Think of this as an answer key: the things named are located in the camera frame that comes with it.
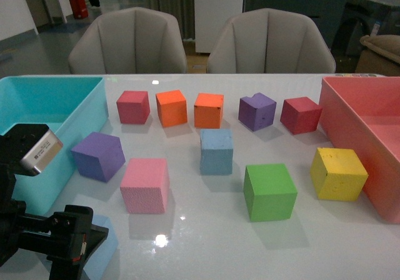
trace green cube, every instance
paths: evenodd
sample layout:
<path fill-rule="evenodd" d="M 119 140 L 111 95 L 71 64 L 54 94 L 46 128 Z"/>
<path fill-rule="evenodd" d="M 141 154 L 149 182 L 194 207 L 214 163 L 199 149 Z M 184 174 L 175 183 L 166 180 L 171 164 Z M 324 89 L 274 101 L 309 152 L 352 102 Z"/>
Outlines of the green cube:
<path fill-rule="evenodd" d="M 284 164 L 246 166 L 243 192 L 251 222 L 289 219 L 298 195 Z"/>

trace white chair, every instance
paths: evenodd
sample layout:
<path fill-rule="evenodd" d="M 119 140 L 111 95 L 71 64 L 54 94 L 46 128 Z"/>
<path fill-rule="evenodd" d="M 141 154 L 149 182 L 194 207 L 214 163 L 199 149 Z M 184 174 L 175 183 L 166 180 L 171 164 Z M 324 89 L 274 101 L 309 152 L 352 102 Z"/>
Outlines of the white chair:
<path fill-rule="evenodd" d="M 258 9 L 228 19 L 207 62 L 207 72 L 334 73 L 335 60 L 307 16 Z"/>
<path fill-rule="evenodd" d="M 182 74 L 187 63 L 176 18 L 134 7 L 96 18 L 68 57 L 72 74 Z"/>

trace light blue cube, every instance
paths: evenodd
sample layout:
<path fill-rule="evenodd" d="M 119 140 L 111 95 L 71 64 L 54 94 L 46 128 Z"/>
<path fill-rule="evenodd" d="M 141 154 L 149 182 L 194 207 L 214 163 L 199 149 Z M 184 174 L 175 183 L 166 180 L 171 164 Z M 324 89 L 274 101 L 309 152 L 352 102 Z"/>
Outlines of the light blue cube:
<path fill-rule="evenodd" d="M 200 174 L 232 174 L 233 141 L 230 129 L 202 129 L 200 145 Z"/>
<path fill-rule="evenodd" d="M 108 236 L 85 264 L 81 280 L 101 280 L 118 247 L 118 239 L 108 217 L 95 214 L 92 223 L 97 226 L 108 228 Z"/>

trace white cabinet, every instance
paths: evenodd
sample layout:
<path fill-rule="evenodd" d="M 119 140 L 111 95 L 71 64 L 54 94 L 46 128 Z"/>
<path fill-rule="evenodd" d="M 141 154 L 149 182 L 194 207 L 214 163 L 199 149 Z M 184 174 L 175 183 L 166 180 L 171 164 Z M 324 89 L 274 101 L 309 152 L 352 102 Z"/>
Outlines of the white cabinet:
<path fill-rule="evenodd" d="M 226 20 L 242 11 L 243 0 L 194 0 L 196 52 L 210 53 Z"/>

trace purple cube with notch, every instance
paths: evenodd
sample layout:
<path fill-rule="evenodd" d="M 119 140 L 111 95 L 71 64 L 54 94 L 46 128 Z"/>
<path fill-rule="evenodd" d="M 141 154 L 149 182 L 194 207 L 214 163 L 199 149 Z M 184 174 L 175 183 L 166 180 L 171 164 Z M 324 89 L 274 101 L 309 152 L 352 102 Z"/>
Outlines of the purple cube with notch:
<path fill-rule="evenodd" d="M 242 97 L 239 103 L 239 120 L 252 131 L 273 124 L 276 102 L 258 92 L 253 97 Z"/>
<path fill-rule="evenodd" d="M 80 175 L 108 182 L 124 165 L 119 137 L 92 132 L 71 149 Z"/>

